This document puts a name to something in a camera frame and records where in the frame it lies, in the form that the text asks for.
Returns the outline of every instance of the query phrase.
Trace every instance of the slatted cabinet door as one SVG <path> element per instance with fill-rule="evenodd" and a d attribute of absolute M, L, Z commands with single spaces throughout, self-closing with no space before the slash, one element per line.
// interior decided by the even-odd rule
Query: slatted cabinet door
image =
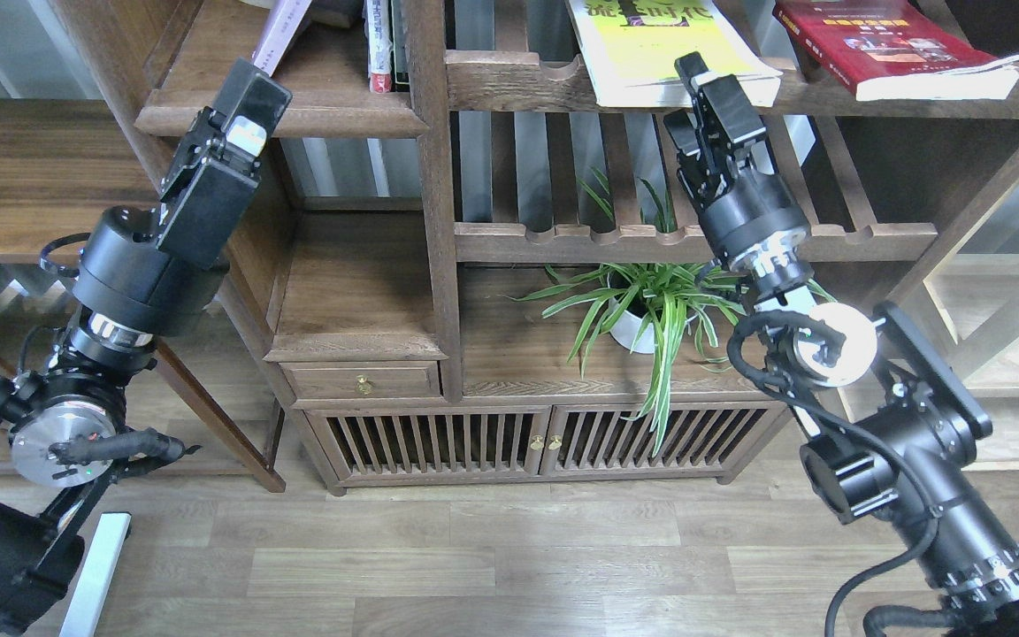
<path fill-rule="evenodd" d="M 538 475 L 548 407 L 307 412 L 340 484 L 521 481 Z"/>
<path fill-rule="evenodd" d="M 555 407 L 541 459 L 549 479 L 716 477 L 728 483 L 788 423 L 777 403 L 676 405 L 658 453 L 647 417 L 610 407 Z"/>

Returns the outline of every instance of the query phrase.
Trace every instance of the spider plant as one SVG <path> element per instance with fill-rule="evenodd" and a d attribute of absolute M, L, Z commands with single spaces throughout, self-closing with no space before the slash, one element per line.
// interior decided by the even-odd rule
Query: spider plant
<path fill-rule="evenodd" d="M 587 191 L 603 213 L 614 221 L 614 210 L 611 207 L 606 177 L 599 170 L 593 169 L 592 172 L 603 194 L 595 192 L 584 181 L 581 181 L 581 187 Z M 671 232 L 675 229 L 674 214 L 650 182 L 645 178 L 641 178 L 640 181 L 654 201 L 655 228 L 661 232 Z M 587 313 L 581 321 L 577 337 L 573 339 L 572 350 L 567 358 L 567 363 L 571 363 L 575 356 L 581 355 L 581 375 L 584 374 L 595 339 L 600 334 L 611 331 L 624 312 L 634 311 L 636 315 L 642 314 L 636 339 L 647 330 L 651 330 L 655 348 L 647 395 L 632 419 L 648 416 L 647 426 L 655 434 L 653 453 L 658 453 L 663 436 L 666 435 L 667 417 L 671 415 L 672 367 L 679 358 L 684 335 L 688 327 L 694 323 L 694 347 L 703 358 L 705 358 L 703 341 L 712 348 L 718 347 L 718 333 L 714 329 L 711 313 L 718 313 L 729 323 L 737 324 L 737 318 L 745 313 L 741 303 L 733 301 L 739 279 L 720 267 L 694 263 L 601 263 L 594 270 L 579 274 L 567 281 L 561 281 L 553 268 L 548 265 L 546 271 L 553 278 L 553 285 L 515 301 L 553 298 L 571 291 L 574 287 L 589 285 L 593 281 L 597 283 L 593 289 L 562 299 L 541 312 L 541 317 L 546 319 L 567 308 L 587 304 Z M 725 363 L 725 359 L 707 359 L 707 363 Z M 726 367 L 720 370 L 712 368 L 711 371 L 725 370 Z"/>

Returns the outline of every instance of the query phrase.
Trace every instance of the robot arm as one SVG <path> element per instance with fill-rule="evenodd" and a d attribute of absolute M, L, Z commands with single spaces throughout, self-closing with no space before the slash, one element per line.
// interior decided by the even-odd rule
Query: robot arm
<path fill-rule="evenodd" d="M 951 629 L 952 637 L 1019 636 L 1019 543 L 962 475 L 975 460 L 975 441 L 994 431 L 988 415 L 898 307 L 882 303 L 865 318 L 842 304 L 816 305 L 812 269 L 797 255 L 808 221 L 781 177 L 761 173 L 752 159 L 763 148 L 764 124 L 736 77 L 711 77 L 699 54 L 680 57 L 676 69 L 693 106 L 667 116 L 679 178 L 716 261 L 751 279 L 757 294 L 728 342 L 729 358 L 793 408 L 808 438 L 801 463 L 841 523 L 873 515 L 907 547 L 839 590 L 825 634 L 850 590 L 918 560 L 927 584 L 942 589 L 942 609 L 873 608 L 867 634 L 914 626 Z M 762 368 L 741 356 L 754 335 L 767 347 Z M 877 352 L 880 339 L 906 366 Z M 829 414 L 813 394 L 866 372 L 880 382 L 886 404 L 860 422 Z"/>
<path fill-rule="evenodd" d="M 126 426 L 124 388 L 154 363 L 155 338 L 190 330 L 218 290 L 221 251 L 258 190 L 258 154 L 288 101 L 238 60 L 180 141 L 157 209 L 112 207 L 91 234 L 42 251 L 46 269 L 77 279 L 81 306 L 44 372 L 0 379 L 0 424 L 11 424 L 17 472 L 62 491 L 38 516 L 0 503 L 0 634 L 24 632 L 64 597 L 85 547 L 77 529 L 106 488 L 195 452 Z M 79 267 L 49 261 L 82 241 Z"/>

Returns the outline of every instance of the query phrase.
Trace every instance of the yellow book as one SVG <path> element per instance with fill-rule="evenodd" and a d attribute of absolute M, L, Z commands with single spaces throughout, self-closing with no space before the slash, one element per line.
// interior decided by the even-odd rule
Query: yellow book
<path fill-rule="evenodd" d="M 736 75 L 755 106 L 771 106 L 781 72 L 764 64 L 711 0 L 567 0 L 597 104 L 690 106 L 675 59 L 692 51 Z"/>

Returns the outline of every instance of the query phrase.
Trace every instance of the drawer knob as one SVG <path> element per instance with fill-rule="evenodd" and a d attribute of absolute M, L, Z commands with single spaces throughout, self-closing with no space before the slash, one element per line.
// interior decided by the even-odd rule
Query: drawer knob
<path fill-rule="evenodd" d="M 368 379 L 368 376 L 364 374 L 357 376 L 357 393 L 360 395 L 372 393 L 372 381 Z"/>

